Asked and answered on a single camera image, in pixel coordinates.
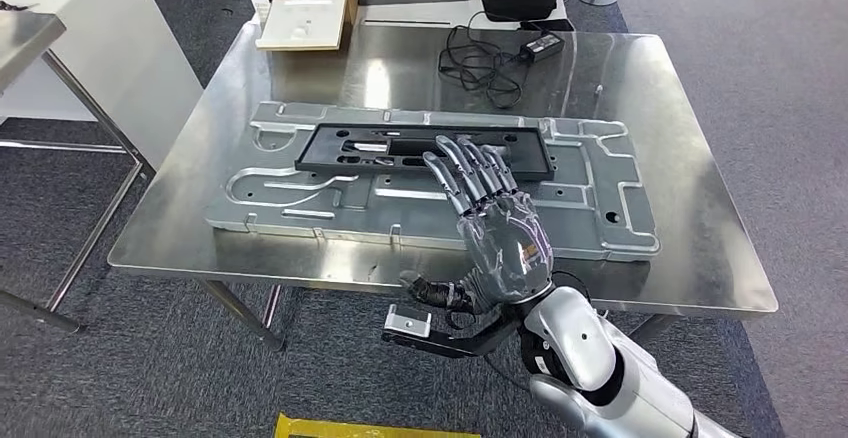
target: black tray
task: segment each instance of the black tray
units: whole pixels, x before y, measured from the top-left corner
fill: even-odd
[[[321,123],[294,162],[300,171],[321,173],[429,173],[421,155],[432,151],[453,166],[436,146],[436,136],[492,145],[519,181],[554,178],[545,141],[537,127],[428,126]]]

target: humanoid robot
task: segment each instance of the humanoid robot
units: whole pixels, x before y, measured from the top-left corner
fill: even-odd
[[[474,336],[454,338],[431,329],[431,314],[391,305],[384,340],[460,358],[486,355],[518,331],[530,393],[587,436],[736,436],[695,410],[656,360],[578,289],[553,283],[547,234],[495,148],[445,136],[436,144],[464,188],[434,153],[423,158],[459,216],[457,230],[476,267],[458,282],[414,272],[402,273],[401,281],[422,303],[472,314],[499,308],[499,318]]]

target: metal table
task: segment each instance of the metal table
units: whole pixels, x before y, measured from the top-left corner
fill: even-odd
[[[196,279],[272,347],[267,329],[280,285],[389,292],[400,269],[439,279],[467,269],[464,253],[213,230],[203,209],[222,186],[227,156],[262,100],[497,113],[444,82],[436,61],[448,30],[360,25],[338,52],[266,54],[246,24],[109,262],[131,273]],[[484,31],[517,49],[533,32]],[[534,65],[510,114],[619,120],[630,129],[663,244],[648,263],[579,262],[600,309],[656,314],[645,338],[672,317],[750,318],[777,310],[757,254],[721,179],[662,41],[651,35],[563,34],[563,52]],[[224,282],[275,285],[258,319]]]
[[[4,290],[0,290],[0,304],[10,306],[36,317],[39,321],[66,331],[75,332],[80,323],[57,313],[59,305],[70,290],[71,285],[85,264],[106,226],[112,220],[115,211],[123,202],[136,177],[146,173],[153,175],[153,169],[139,151],[118,129],[115,122],[100,107],[94,97],[86,91],[79,80],[62,63],[49,47],[65,32],[65,25],[55,15],[32,13],[28,11],[0,11],[0,91],[5,90],[32,62],[39,57],[53,70],[60,80],[82,102],[106,131],[119,143],[113,145],[81,145],[75,143],[47,143],[38,141],[0,139],[0,148],[24,148],[41,150],[61,150],[91,153],[126,153],[134,161],[129,174],[124,178],[112,201],[97,220],[94,229],[86,238],[73,262],[65,272],[59,286],[44,306],[32,303]]]

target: robotic finger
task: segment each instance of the robotic finger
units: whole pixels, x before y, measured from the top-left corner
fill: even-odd
[[[445,154],[448,155],[448,158],[450,158],[456,166],[456,170],[465,182],[466,188],[468,188],[468,195],[471,197],[472,203],[476,205],[482,202],[486,197],[486,190],[483,188],[482,183],[480,183],[480,179],[477,177],[476,171],[468,163],[468,160],[465,158],[465,153],[462,152],[459,145],[454,143],[453,140],[447,136],[439,135],[436,137],[436,146],[438,146],[440,150],[444,151]]]
[[[427,168],[433,172],[433,175],[436,176],[436,181],[438,181],[445,190],[445,195],[448,197],[448,201],[450,201],[451,205],[453,205],[453,209],[456,210],[456,214],[463,216],[470,212],[472,205],[468,196],[464,191],[462,191],[459,185],[456,184],[456,180],[453,179],[453,175],[450,170],[448,170],[448,167],[442,163],[442,160],[440,160],[435,153],[431,153],[429,151],[424,152],[423,158],[424,164],[427,165]]]
[[[486,161],[483,153],[477,148],[477,145],[465,137],[457,141],[459,142],[459,146],[465,151],[471,166],[477,170],[477,174],[482,178],[483,184],[486,186],[486,191],[492,196],[500,194],[503,191],[503,185],[497,175],[495,175],[494,170],[492,170],[492,166]]]
[[[515,193],[518,190],[518,184],[515,183],[515,178],[512,177],[512,171],[506,166],[506,163],[504,163],[503,158],[501,158],[497,150],[491,145],[483,145],[481,151],[492,167],[495,176],[503,184],[504,190],[508,193]]]

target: yellow mat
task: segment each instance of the yellow mat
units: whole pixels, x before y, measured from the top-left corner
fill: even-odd
[[[480,438],[471,433],[298,420],[280,413],[274,438]]]

